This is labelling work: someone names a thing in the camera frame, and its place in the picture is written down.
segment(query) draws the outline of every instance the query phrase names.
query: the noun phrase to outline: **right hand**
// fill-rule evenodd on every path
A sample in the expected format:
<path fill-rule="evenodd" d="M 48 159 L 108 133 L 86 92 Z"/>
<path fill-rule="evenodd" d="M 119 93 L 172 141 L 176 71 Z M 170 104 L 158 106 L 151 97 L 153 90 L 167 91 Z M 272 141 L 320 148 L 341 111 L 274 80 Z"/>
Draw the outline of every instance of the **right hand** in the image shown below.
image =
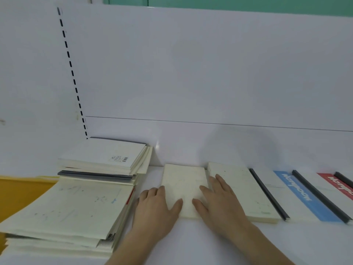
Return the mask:
<path fill-rule="evenodd" d="M 224 179 L 217 174 L 216 178 L 210 176 L 209 180 L 213 191 L 200 186 L 208 202 L 208 208 L 198 199 L 193 199 L 192 204 L 211 230 L 237 245 L 254 226 L 246 218 L 236 195 Z"/>

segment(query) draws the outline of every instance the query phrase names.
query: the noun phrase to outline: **barcode label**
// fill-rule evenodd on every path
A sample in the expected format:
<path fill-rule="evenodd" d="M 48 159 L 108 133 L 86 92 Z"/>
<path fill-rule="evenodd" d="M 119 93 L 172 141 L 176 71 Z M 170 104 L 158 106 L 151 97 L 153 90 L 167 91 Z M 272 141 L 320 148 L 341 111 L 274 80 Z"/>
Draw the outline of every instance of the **barcode label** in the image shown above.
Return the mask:
<path fill-rule="evenodd" d="M 114 161 L 114 162 L 126 162 L 128 157 L 123 157 L 123 156 L 112 156 L 109 161 Z"/>

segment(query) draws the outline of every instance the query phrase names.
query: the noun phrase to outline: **forearm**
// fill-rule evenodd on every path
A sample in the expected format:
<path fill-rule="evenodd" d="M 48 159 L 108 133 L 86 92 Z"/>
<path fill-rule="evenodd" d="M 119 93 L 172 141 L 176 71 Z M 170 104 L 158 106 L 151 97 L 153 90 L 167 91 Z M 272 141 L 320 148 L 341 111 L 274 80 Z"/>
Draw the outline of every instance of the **forearm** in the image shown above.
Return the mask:
<path fill-rule="evenodd" d="M 141 265 L 154 246 L 155 242 L 148 237 L 129 232 L 106 265 Z"/>
<path fill-rule="evenodd" d="M 247 231 L 247 236 L 244 236 L 241 240 L 232 239 L 232 242 L 253 265 L 294 265 L 253 224 Z"/>

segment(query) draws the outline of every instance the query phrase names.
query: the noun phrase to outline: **horizontal line on panel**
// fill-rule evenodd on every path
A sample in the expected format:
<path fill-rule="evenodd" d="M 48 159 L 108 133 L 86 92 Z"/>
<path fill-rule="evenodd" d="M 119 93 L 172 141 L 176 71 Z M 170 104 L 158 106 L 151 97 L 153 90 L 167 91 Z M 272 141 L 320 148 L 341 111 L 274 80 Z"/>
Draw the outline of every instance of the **horizontal line on panel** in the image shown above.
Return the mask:
<path fill-rule="evenodd" d="M 158 122 L 174 122 L 174 123 L 191 123 L 191 124 L 237 125 L 237 126 L 254 126 L 254 127 L 271 127 L 271 128 L 287 128 L 287 129 L 305 129 L 305 130 L 353 132 L 353 130 L 319 129 L 319 128 L 297 128 L 297 127 L 267 126 L 267 125 L 219 124 L 219 123 L 203 123 L 203 122 L 171 121 L 171 120 L 154 120 L 154 119 L 137 119 L 137 118 L 120 118 L 120 117 L 103 117 L 103 116 L 86 116 L 86 117 L 91 117 L 91 118 L 107 118 L 107 119 L 124 119 L 124 120 L 158 121 Z"/>

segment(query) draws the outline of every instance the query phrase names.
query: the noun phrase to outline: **white table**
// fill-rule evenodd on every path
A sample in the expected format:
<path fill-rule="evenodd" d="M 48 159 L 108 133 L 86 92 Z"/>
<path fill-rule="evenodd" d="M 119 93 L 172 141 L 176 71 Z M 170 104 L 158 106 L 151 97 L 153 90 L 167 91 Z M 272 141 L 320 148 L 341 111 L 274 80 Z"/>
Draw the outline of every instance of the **white table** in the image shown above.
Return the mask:
<path fill-rule="evenodd" d="M 138 191 L 159 186 L 163 168 L 149 167 Z M 351 238 L 353 227 L 345 224 L 256 223 L 261 231 L 297 265 L 349 264 L 353 259 Z M 125 232 L 131 227 L 130 220 Z M 0 257 L 2 265 L 104 264 L 103 259 L 30 257 L 29 255 Z M 179 264 L 248 264 L 244 256 L 226 240 L 211 232 L 201 220 L 179 219 L 171 233 L 157 244 L 147 265 Z"/>

